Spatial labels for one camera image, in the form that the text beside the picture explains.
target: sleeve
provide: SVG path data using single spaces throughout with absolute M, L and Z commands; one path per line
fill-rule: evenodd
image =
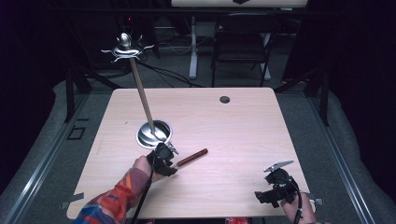
M 132 168 L 114 189 L 88 202 L 79 212 L 74 224 L 125 223 L 126 213 L 142 195 L 149 176 Z

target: small black object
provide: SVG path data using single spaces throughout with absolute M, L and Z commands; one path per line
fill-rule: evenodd
M 170 167 L 173 164 L 170 160 L 173 158 L 172 150 L 164 143 L 158 144 L 155 150 L 147 155 L 148 163 L 152 164 L 154 162 L 154 172 L 167 176 L 174 175 L 177 172 L 176 168 Z
M 260 203 L 271 203 L 274 208 L 277 208 L 279 207 L 278 201 L 280 200 L 285 200 L 288 203 L 294 201 L 294 195 L 298 190 L 298 185 L 288 172 L 278 168 L 265 177 L 265 179 L 268 184 L 274 185 L 271 190 L 254 192 Z
M 235 2 L 236 4 L 242 5 L 246 2 L 248 2 L 248 0 L 233 0 L 233 2 Z

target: human hand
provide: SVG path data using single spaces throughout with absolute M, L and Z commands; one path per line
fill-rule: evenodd
M 292 203 L 287 203 L 285 202 L 285 200 L 282 200 L 280 202 L 280 205 L 283 207 L 283 211 L 285 212 L 286 217 L 291 223 L 293 223 L 296 212 L 298 210 L 298 200 L 298 196 L 294 195 L 294 201 Z M 301 193 L 301 200 L 303 205 L 303 212 L 301 213 L 299 224 L 316 222 L 317 218 L 315 217 L 314 210 L 308 196 L 306 196 L 306 194 L 304 193 Z
M 143 171 L 148 176 L 151 174 L 151 166 L 150 166 L 146 156 L 140 156 L 138 159 L 136 159 L 134 161 L 133 168 L 137 168 L 137 169 Z M 154 172 L 152 174 L 152 182 L 162 179 L 163 177 L 164 177 L 164 175 L 159 175 Z

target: black wire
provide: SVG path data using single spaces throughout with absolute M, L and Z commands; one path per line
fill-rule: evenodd
M 166 69 L 163 69 L 163 68 L 154 67 L 154 66 L 148 65 L 146 63 L 143 63 L 141 61 L 137 61 L 137 63 L 142 65 L 142 66 L 144 66 L 144 67 L 146 67 L 146 68 L 148 68 L 148 69 L 150 69 L 150 70 L 152 70 L 152 71 L 154 71 L 154 72 L 156 72 L 163 79 L 163 81 L 166 84 L 168 84 L 170 87 L 174 87 L 174 86 L 172 86 L 170 83 L 168 83 L 162 76 L 167 76 L 167 77 L 176 79 L 176 80 L 178 80 L 180 82 L 186 83 L 186 84 L 188 84 L 190 86 L 190 88 L 193 87 L 193 86 L 194 87 L 201 87 L 201 88 L 203 87 L 201 85 L 194 84 L 194 83 L 190 82 L 186 77 L 184 77 L 181 74 L 178 74 L 176 72 L 172 72 L 172 71 L 169 71 L 169 70 L 166 70 Z
M 290 183 L 294 187 L 294 189 L 297 191 L 298 209 L 297 209 L 296 215 L 294 217 L 293 224 L 298 224 L 299 221 L 300 221 L 300 218 L 301 218 L 302 210 L 303 210 L 303 199 L 301 198 L 301 192 L 300 192 L 299 188 L 297 186 L 295 186 L 293 184 L 293 182 L 291 182 L 290 180 L 285 179 L 285 178 L 281 178 L 281 177 L 276 177 L 276 179 L 280 179 L 280 180 L 283 180 L 283 181 L 286 181 L 286 182 Z
M 172 36 L 172 37 L 170 37 L 168 39 L 161 40 L 160 44 L 171 44 L 171 43 L 173 43 L 175 41 L 182 41 L 182 42 L 185 42 L 185 43 L 190 43 L 191 39 L 186 37 L 186 36 L 183 36 L 183 35 L 174 35 L 174 36 Z
M 140 209 L 143 206 L 143 202 L 146 199 L 146 196 L 149 193 L 149 188 L 151 187 L 151 183 L 152 183 L 152 176 L 154 174 L 154 164 L 155 164 L 155 159 L 157 158 L 157 148 L 155 148 L 155 154 L 154 154 L 154 159 L 152 160 L 152 164 L 151 164 L 151 173 L 149 174 L 149 179 L 148 179 L 148 183 L 146 184 L 146 188 L 145 191 L 142 194 L 142 197 L 140 198 L 140 202 L 139 205 L 136 207 L 136 211 L 134 212 L 134 217 L 132 218 L 132 224 L 135 224 L 137 221 L 137 216 L 139 216 L 140 213 Z

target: brown dowel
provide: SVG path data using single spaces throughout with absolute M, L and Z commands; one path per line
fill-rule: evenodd
M 182 161 L 179 161 L 179 162 L 176 164 L 176 166 L 180 167 L 180 166 L 182 166 L 182 165 L 184 165 L 184 164 L 186 164 L 186 163 L 188 163 L 188 162 L 190 162 L 190 161 L 193 161 L 193 160 L 195 160 L 195 159 L 197 159 L 197 158 L 199 158 L 199 157 L 201 157 L 201 156 L 204 156 L 206 153 L 207 153 L 207 149 L 204 148 L 204 149 L 202 149 L 201 151 L 199 151 L 199 152 L 197 152 L 197 153 L 195 153 L 195 154 L 189 156 L 188 158 L 186 158 L 186 159 L 184 159 L 184 160 L 182 160 Z

